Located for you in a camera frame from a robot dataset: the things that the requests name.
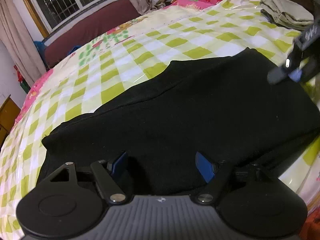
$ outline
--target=green object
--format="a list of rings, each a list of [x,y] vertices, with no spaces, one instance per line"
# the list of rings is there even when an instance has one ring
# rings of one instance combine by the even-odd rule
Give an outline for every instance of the green object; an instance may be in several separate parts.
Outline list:
[[[26,92],[26,93],[29,93],[30,91],[30,87],[28,85],[28,83],[23,80],[21,83],[20,83],[20,86],[23,88],[23,90]]]

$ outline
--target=white logo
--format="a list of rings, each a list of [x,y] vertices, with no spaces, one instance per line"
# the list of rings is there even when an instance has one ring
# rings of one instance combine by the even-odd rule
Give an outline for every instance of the white logo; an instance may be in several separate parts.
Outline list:
[[[166,199],[164,197],[160,197],[157,199],[157,201],[159,201],[160,203],[163,203],[166,201]]]

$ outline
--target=white window frame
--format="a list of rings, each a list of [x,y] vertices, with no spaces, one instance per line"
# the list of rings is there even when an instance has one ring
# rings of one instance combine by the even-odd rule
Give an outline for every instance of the white window frame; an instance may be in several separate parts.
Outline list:
[[[60,22],[57,26],[55,26],[54,28],[51,28],[49,22],[47,21],[47,19],[45,18],[37,0],[31,0],[36,12],[38,13],[40,19],[42,20],[45,28],[47,29],[47,31],[49,33],[54,32],[56,29],[58,29],[60,26],[62,26],[63,24],[65,24],[68,20],[70,20],[71,18],[75,17],[76,15],[78,15],[79,13],[81,13],[82,11],[84,11],[85,9],[87,9],[88,7],[92,6],[93,4],[98,3],[101,0],[94,0],[91,3],[88,3],[87,5],[83,6],[82,3],[80,2],[80,0],[75,0],[79,10],[76,11],[74,14],[70,15],[68,18],[64,19],[62,22]]]

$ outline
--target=window frame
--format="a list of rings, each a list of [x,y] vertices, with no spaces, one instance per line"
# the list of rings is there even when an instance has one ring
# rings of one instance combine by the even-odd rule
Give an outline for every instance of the window frame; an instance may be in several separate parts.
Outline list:
[[[45,18],[38,2],[36,0],[24,0],[25,5],[27,6],[28,11],[31,14],[31,17],[33,18],[34,22],[36,23],[39,31],[41,32],[42,36],[44,38],[48,37],[50,33],[54,32],[55,30],[59,29],[62,25],[64,25],[66,22],[68,22],[70,19],[76,17],[78,14],[86,10],[88,7],[91,7],[92,5],[98,3],[101,0],[94,0],[87,5],[83,6],[80,0],[75,0],[79,10],[76,11],[74,14],[70,15],[68,18],[64,19],[62,22],[60,22],[58,25],[56,25],[54,28],[52,28]]]

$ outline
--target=metal screw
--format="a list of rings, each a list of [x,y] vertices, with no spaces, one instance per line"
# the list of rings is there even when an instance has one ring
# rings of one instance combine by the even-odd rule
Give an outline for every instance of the metal screw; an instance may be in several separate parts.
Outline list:
[[[202,203],[208,203],[213,200],[213,196],[211,196],[210,194],[201,194],[198,197],[198,200]]]
[[[122,202],[125,200],[125,198],[126,198],[126,196],[123,194],[113,194],[110,197],[111,201],[113,201],[113,202]]]

